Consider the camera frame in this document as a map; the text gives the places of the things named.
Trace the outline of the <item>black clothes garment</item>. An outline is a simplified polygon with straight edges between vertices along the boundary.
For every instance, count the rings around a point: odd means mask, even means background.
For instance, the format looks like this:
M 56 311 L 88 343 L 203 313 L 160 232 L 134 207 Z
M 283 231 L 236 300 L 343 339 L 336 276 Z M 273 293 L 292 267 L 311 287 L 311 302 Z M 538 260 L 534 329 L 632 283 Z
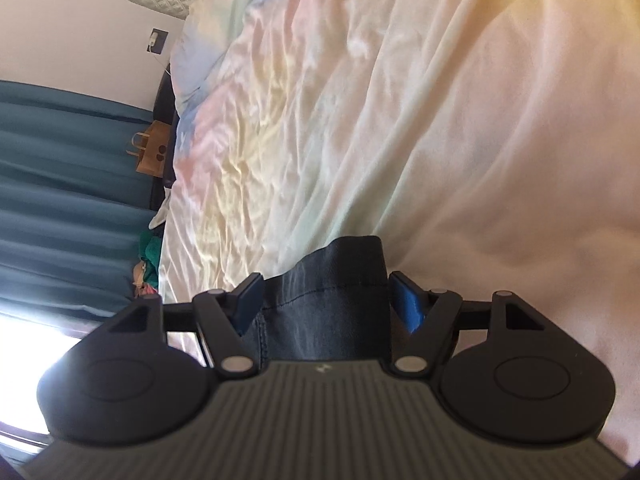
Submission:
M 261 367 L 271 361 L 389 359 L 382 240 L 340 237 L 268 278 L 262 310 L 242 341 Z

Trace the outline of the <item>green garment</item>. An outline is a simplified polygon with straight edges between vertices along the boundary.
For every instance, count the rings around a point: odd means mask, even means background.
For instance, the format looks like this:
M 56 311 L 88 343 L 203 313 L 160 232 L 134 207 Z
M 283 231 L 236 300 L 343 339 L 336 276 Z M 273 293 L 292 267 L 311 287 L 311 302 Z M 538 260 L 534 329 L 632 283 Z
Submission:
M 162 251 L 163 237 L 157 232 L 146 230 L 139 240 L 139 260 L 142 272 L 142 284 L 154 289 L 158 287 L 160 280 L 160 252 Z

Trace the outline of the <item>brown paper bag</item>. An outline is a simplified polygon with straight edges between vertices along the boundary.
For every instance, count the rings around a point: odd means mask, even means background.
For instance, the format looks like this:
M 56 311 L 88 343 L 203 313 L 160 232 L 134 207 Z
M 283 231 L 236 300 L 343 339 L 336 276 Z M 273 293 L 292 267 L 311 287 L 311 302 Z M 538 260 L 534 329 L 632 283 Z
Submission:
M 164 174 L 165 162 L 168 159 L 168 148 L 171 126 L 154 120 L 142 132 L 136 132 L 130 139 L 131 150 L 128 155 L 136 160 L 136 171 L 154 178 Z

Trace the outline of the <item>right teal curtain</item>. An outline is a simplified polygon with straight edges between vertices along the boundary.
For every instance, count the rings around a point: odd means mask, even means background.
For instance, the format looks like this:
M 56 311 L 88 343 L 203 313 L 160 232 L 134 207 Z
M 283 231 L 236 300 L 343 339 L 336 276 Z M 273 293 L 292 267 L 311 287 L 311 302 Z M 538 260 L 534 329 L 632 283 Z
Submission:
M 33 84 L 1 84 L 1 310 L 107 318 L 134 296 L 152 180 L 131 138 L 148 110 Z

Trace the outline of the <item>black framed window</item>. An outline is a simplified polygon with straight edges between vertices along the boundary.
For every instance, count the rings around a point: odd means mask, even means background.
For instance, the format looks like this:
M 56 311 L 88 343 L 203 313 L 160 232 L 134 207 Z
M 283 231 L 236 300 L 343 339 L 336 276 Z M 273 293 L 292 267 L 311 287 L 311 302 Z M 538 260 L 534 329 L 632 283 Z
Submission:
M 25 463 L 50 442 L 37 401 L 42 375 L 99 322 L 54 316 L 1 315 L 1 454 Z

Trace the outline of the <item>pastel bed duvet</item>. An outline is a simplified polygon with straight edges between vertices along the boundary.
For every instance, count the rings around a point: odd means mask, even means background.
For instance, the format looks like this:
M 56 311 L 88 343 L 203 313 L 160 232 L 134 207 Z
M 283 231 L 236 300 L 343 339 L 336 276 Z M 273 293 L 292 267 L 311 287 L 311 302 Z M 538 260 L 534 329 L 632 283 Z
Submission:
M 376 235 L 596 354 L 638 460 L 639 0 L 193 0 L 170 62 L 165 299 Z

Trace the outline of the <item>wall power socket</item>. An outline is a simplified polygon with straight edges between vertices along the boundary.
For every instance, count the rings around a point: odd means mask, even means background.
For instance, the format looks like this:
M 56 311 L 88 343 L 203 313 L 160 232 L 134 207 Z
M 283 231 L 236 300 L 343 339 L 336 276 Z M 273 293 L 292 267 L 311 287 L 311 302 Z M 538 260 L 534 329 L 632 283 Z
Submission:
M 148 41 L 148 45 L 146 46 L 146 50 L 149 53 L 152 53 L 155 55 L 161 55 L 163 53 L 167 38 L 168 38 L 168 32 L 166 32 L 166 30 L 153 28 L 151 35 L 149 36 L 149 41 Z

